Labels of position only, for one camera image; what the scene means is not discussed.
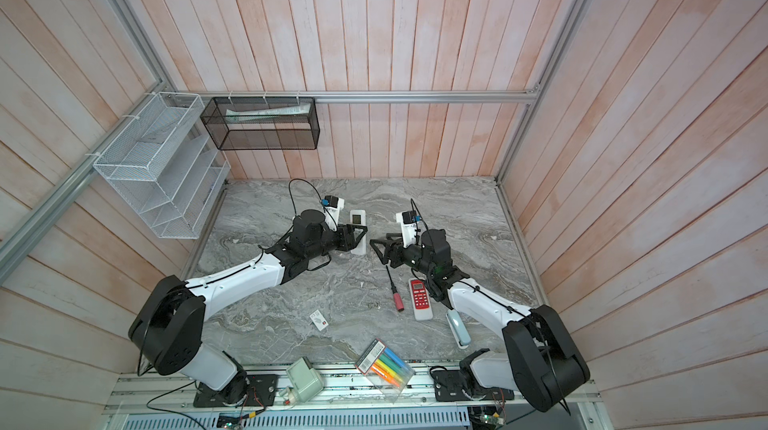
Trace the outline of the red handled screwdriver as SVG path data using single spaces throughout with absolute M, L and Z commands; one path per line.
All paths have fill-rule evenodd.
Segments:
M 397 286 L 396 286 L 396 284 L 394 282 L 394 279 L 392 278 L 391 270 L 390 270 L 388 265 L 385 266 L 385 270 L 386 270 L 386 273 L 387 273 L 387 276 L 388 276 L 388 279 L 389 279 L 390 288 L 391 288 L 391 292 L 392 292 L 395 308 L 396 308 L 396 310 L 398 312 L 403 312 L 404 309 L 405 309 L 404 304 L 403 304 L 403 300 L 402 300 L 402 297 L 401 297 L 401 295 L 400 295 L 400 293 L 399 293 L 399 291 L 397 289 Z

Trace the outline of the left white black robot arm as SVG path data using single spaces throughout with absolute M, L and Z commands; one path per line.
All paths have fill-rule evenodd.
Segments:
M 364 225 L 335 223 L 318 210 L 305 210 L 275 244 L 247 262 L 206 277 L 162 279 L 128 338 L 157 373 L 181 373 L 214 392 L 224 405 L 241 404 L 249 388 L 247 372 L 226 352 L 203 342 L 204 323 L 240 300 L 290 282 L 315 258 L 356 249 L 366 234 Z

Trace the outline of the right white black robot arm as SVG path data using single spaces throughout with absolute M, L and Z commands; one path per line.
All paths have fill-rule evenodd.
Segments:
M 502 352 L 481 349 L 460 362 L 464 391 L 518 390 L 534 409 L 546 412 L 591 379 L 560 315 L 548 305 L 517 304 L 482 287 L 454 264 L 445 231 L 428 230 L 413 243 L 388 234 L 370 245 L 382 264 L 422 274 L 431 298 L 503 340 Z

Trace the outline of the red white remote control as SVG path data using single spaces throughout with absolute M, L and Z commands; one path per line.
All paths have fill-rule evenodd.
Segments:
M 432 320 L 433 312 L 425 283 L 417 278 L 411 278 L 409 280 L 409 288 L 415 320 Z

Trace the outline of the small white card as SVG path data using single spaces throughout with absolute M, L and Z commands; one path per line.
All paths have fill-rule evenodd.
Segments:
M 327 319 L 319 310 L 313 311 L 310 314 L 310 319 L 318 331 L 323 331 L 329 326 Z

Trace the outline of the clear box of markers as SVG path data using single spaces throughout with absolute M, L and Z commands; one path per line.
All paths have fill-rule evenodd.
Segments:
M 382 340 L 374 339 L 355 362 L 356 369 L 387 401 L 396 401 L 415 371 Z

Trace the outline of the pale green square device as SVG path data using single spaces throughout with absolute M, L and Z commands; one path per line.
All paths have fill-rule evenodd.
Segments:
M 290 382 L 285 397 L 290 403 L 307 403 L 324 389 L 324 380 L 320 372 L 302 357 L 286 369 Z

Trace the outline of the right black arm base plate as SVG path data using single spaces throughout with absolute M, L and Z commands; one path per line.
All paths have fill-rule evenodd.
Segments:
M 480 386 L 463 370 L 449 370 L 443 366 L 429 369 L 433 380 L 435 399 L 438 402 L 493 401 L 506 402 L 515 399 L 513 390 Z

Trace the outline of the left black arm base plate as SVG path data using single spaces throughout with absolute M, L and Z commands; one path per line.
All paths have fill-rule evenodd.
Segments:
M 194 408 L 256 406 L 274 404 L 278 383 L 277 374 L 243 374 L 222 390 L 215 391 L 201 383 L 196 392 Z

